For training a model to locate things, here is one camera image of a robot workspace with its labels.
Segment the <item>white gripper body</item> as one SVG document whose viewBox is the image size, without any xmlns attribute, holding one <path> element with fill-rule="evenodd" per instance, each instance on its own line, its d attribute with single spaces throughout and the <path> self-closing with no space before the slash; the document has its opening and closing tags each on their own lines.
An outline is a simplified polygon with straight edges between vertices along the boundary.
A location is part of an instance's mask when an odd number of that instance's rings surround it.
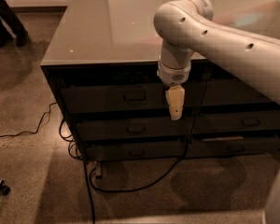
<svg viewBox="0 0 280 224">
<path fill-rule="evenodd" d="M 173 69 L 165 66 L 161 61 L 158 61 L 157 76 L 167 87 L 181 85 L 188 80 L 190 69 L 190 64 L 185 68 Z"/>
</svg>

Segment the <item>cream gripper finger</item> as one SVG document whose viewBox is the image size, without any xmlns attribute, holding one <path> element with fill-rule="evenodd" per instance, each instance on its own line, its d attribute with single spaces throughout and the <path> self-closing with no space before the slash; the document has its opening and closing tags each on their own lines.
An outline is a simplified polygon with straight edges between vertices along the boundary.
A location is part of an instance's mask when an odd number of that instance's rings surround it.
<svg viewBox="0 0 280 224">
<path fill-rule="evenodd" d="M 175 85 L 165 92 L 171 120 L 179 120 L 182 117 L 185 90 L 181 85 Z"/>
</svg>

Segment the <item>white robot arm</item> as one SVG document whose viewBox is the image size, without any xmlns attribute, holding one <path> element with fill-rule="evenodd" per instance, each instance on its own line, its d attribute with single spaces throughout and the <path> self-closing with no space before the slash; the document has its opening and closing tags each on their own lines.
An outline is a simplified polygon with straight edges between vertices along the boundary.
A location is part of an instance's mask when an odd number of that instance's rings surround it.
<svg viewBox="0 0 280 224">
<path fill-rule="evenodd" d="M 280 40 L 212 22 L 209 0 L 176 0 L 161 5 L 154 28 L 162 38 L 157 75 L 171 119 L 182 116 L 191 57 L 199 53 L 280 105 Z"/>
</svg>

